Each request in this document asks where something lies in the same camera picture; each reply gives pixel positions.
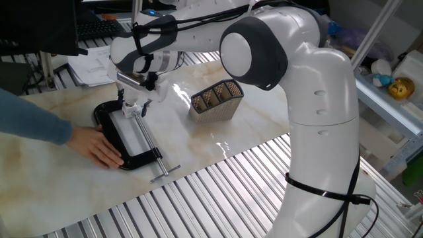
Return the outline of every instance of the shelf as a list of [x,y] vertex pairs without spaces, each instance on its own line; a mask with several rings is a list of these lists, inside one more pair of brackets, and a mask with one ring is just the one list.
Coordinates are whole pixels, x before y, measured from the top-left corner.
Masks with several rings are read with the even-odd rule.
[[396,128],[402,135],[412,139],[423,131],[423,122],[415,118],[383,89],[373,86],[364,76],[356,73],[358,98],[380,117]]

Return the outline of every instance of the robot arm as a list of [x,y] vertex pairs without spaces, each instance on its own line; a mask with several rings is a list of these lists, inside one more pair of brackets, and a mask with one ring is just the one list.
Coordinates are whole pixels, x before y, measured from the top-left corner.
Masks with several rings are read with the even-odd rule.
[[[232,78],[263,90],[277,85],[284,88],[291,131],[291,180],[337,194],[354,191],[374,197],[374,182],[357,167],[358,99],[349,59],[336,50],[320,48],[325,27],[315,12],[262,1],[248,14],[248,3],[207,0],[164,17],[139,14],[141,31],[135,31],[136,41],[131,36],[113,41],[112,69],[124,75],[168,71],[180,61],[178,52],[219,50]],[[221,12],[234,13],[202,24]],[[132,92],[131,97],[163,90],[165,83],[159,77],[155,87],[147,90],[136,87],[137,82],[117,81]],[[266,237],[313,237],[348,208],[346,222],[338,215],[319,237],[347,237],[370,206],[317,196],[288,184],[280,213]]]

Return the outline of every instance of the plastic bag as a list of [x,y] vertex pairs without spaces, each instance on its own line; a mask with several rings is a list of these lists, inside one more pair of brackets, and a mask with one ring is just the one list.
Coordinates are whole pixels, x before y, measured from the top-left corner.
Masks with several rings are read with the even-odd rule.
[[[339,46],[347,46],[353,50],[357,50],[358,46],[363,42],[367,31],[359,28],[341,28],[336,35],[336,43]],[[393,61],[394,56],[391,48],[380,40],[376,40],[371,47],[367,57],[373,59],[383,59]]]

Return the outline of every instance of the black monitor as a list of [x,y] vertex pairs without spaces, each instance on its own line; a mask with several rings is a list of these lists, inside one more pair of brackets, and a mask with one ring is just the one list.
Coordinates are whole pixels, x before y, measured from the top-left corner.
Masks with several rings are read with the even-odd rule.
[[0,56],[78,56],[74,0],[0,0]]
[[131,13],[132,0],[76,0],[94,14]]

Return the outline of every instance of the wicker basket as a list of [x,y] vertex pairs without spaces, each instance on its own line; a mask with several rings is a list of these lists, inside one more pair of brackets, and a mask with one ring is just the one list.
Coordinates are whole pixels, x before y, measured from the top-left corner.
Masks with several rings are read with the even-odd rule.
[[232,119],[244,92],[233,80],[222,80],[191,97],[190,115],[195,122]]

